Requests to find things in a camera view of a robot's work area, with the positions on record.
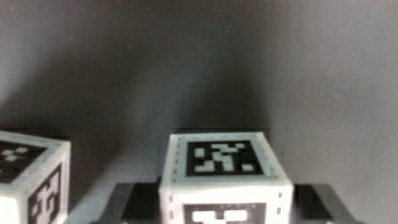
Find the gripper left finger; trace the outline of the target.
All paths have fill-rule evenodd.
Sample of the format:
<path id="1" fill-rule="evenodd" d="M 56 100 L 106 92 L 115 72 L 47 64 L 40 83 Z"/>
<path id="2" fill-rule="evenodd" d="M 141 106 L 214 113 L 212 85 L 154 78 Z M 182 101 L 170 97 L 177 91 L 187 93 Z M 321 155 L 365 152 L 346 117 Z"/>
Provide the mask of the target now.
<path id="1" fill-rule="evenodd" d="M 118 183 L 90 224 L 157 224 L 157 183 Z"/>

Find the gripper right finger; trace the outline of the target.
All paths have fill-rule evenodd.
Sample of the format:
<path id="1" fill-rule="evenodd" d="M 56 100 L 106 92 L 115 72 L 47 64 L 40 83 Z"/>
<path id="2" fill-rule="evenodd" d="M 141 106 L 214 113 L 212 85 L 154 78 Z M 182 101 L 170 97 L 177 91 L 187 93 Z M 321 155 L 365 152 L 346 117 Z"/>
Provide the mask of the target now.
<path id="1" fill-rule="evenodd" d="M 292 224 L 365 224 L 354 219 L 326 184 L 294 185 Z"/>

